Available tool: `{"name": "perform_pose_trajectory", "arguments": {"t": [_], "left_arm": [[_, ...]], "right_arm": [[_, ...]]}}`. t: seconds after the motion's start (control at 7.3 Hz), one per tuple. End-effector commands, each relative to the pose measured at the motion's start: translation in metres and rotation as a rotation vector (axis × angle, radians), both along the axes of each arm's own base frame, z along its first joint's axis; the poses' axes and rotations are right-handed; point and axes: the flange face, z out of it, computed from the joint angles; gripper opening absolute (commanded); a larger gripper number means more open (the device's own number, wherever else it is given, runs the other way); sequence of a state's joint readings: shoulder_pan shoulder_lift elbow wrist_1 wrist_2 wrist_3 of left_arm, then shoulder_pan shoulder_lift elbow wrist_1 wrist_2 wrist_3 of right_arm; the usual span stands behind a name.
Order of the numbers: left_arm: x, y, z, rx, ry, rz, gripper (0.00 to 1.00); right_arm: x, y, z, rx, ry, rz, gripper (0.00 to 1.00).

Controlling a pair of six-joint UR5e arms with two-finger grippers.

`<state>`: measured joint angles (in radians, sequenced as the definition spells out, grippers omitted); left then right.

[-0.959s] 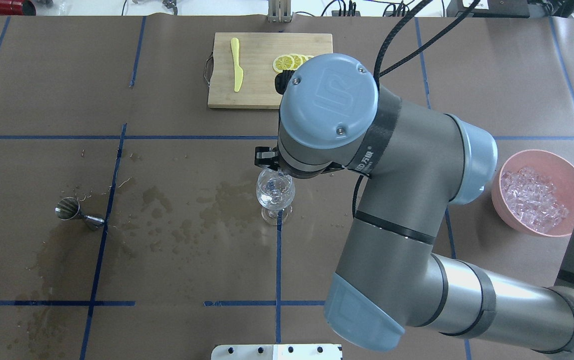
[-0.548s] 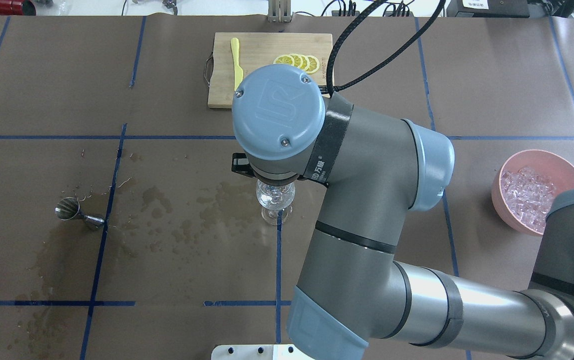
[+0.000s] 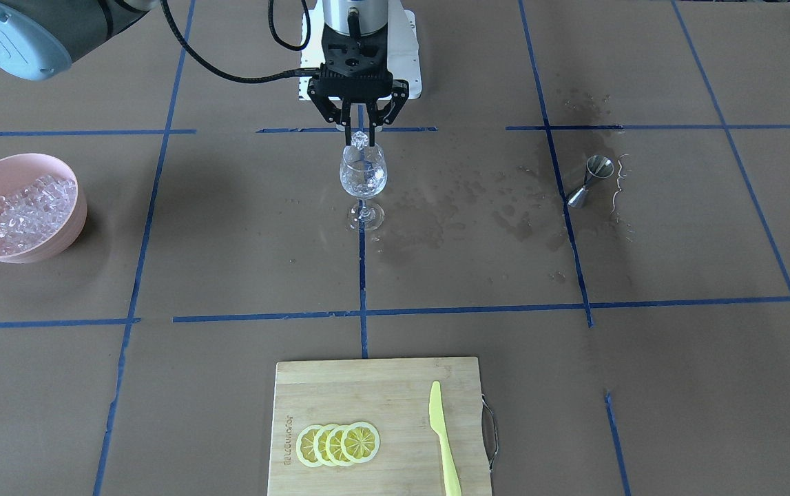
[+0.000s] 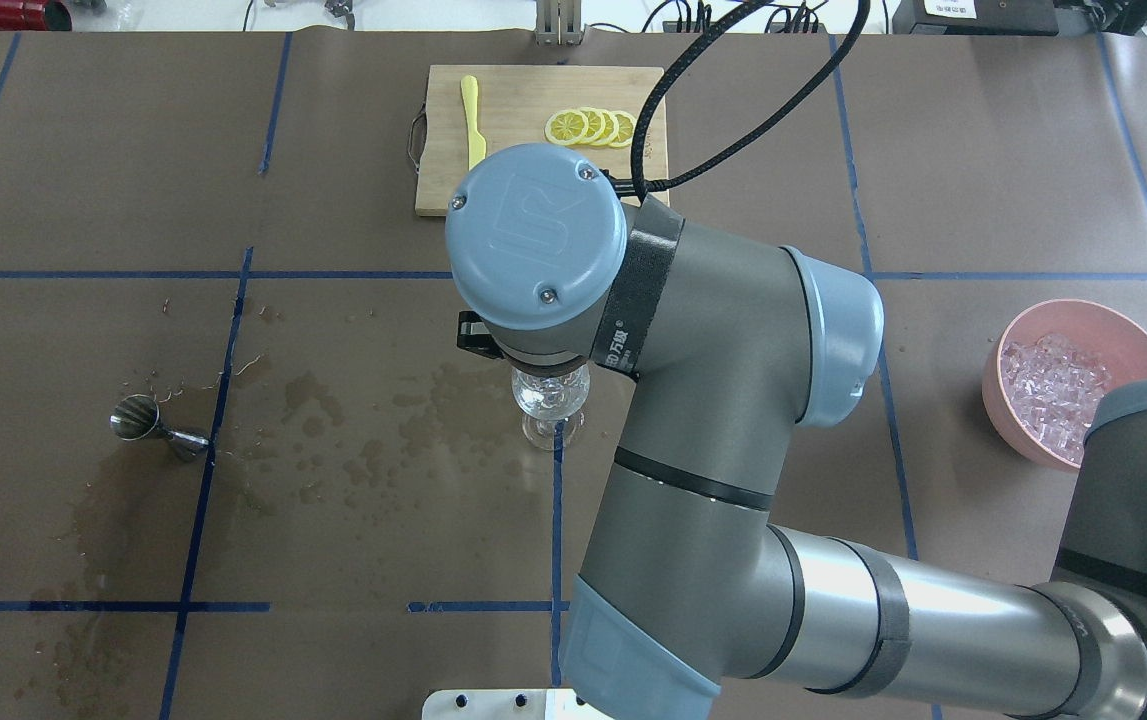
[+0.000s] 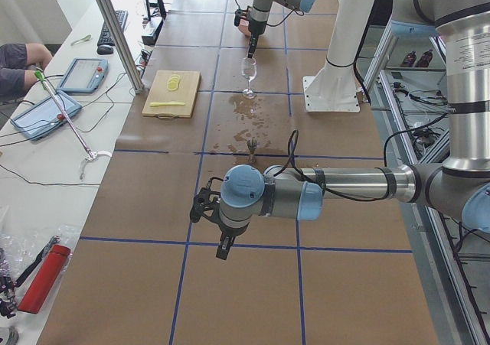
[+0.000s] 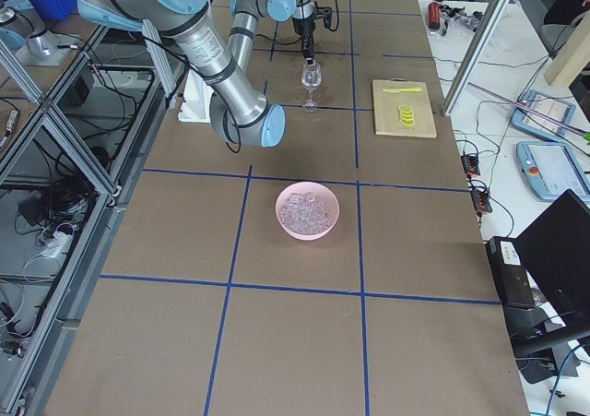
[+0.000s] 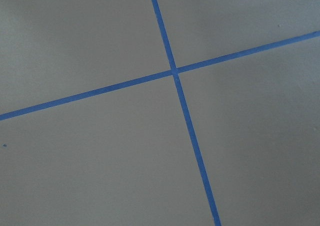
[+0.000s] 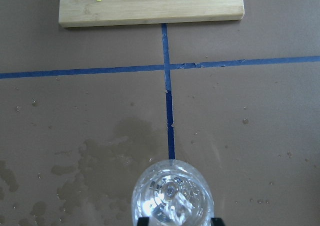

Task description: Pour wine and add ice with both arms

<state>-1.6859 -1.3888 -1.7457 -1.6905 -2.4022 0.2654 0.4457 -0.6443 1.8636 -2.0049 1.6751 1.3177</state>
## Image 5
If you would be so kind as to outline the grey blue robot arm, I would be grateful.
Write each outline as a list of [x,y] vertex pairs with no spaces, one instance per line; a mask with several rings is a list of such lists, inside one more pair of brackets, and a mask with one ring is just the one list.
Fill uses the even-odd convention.
[[316,220],[325,198],[419,203],[489,230],[489,0],[394,0],[397,33],[440,35],[446,43],[450,154],[442,163],[397,168],[308,169],[293,160],[224,176],[213,218],[225,259],[252,216]]
[[247,12],[248,29],[251,34],[247,53],[248,58],[253,57],[259,37],[266,30],[270,10],[274,2],[293,11],[307,13],[312,9],[315,0],[253,0],[253,4]]

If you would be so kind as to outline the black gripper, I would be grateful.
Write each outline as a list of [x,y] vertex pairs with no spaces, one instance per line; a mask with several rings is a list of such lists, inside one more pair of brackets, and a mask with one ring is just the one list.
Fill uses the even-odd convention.
[[253,59],[253,55],[255,54],[256,47],[258,44],[259,36],[264,34],[265,30],[266,30],[265,21],[249,20],[249,32],[251,34],[251,38],[249,41],[249,47],[247,51],[248,58]]
[[246,232],[249,224],[242,225],[240,227],[230,227],[225,223],[221,222],[218,224],[221,236],[220,242],[217,247],[216,257],[221,260],[227,260],[230,249],[234,244],[234,240]]

